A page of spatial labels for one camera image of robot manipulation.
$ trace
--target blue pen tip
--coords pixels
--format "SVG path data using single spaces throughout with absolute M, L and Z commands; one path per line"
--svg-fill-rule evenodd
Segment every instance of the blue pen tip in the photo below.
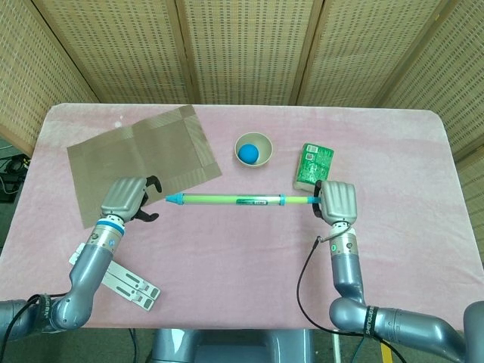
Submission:
M 176 203 L 178 205 L 183 204 L 183 193 L 171 194 L 165 197 L 167 202 Z

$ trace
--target white bracket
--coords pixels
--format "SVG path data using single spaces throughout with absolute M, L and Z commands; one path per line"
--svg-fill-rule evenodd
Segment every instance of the white bracket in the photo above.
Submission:
M 70 257 L 71 265 L 76 264 L 84 246 L 85 244 L 80 244 L 76 252 Z M 125 299 L 133 301 L 147 312 L 150 311 L 154 301 L 160 295 L 159 288 L 114 261 L 109 264 L 102 284 Z

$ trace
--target woven panel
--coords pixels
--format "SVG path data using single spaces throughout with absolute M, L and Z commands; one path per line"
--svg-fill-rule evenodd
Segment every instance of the woven panel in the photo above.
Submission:
M 52 105 L 98 101 L 41 21 L 23 2 L 2 1 L 0 129 L 28 154 Z
M 484 261 L 484 157 L 459 171 L 462 191 Z
M 460 0 L 383 105 L 439 114 L 453 152 L 484 134 L 483 14 L 483 1 Z
M 438 0 L 327 0 L 298 104 L 368 107 Z
M 311 0 L 186 0 L 201 101 L 287 104 L 311 6 Z
M 188 101 L 164 1 L 35 3 L 101 101 Z

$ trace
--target blue ball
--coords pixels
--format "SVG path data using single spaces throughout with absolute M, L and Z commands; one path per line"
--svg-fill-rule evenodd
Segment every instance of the blue ball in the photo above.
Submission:
M 254 164 L 259 159 L 259 149 L 252 144 L 245 144 L 240 147 L 237 155 L 243 162 Z

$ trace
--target pen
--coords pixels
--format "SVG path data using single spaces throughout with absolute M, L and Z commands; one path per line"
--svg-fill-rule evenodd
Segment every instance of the pen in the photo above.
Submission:
M 285 194 L 188 194 L 166 196 L 166 201 L 184 204 L 234 204 L 238 206 L 285 206 L 286 204 L 320 203 L 321 198 L 286 196 Z

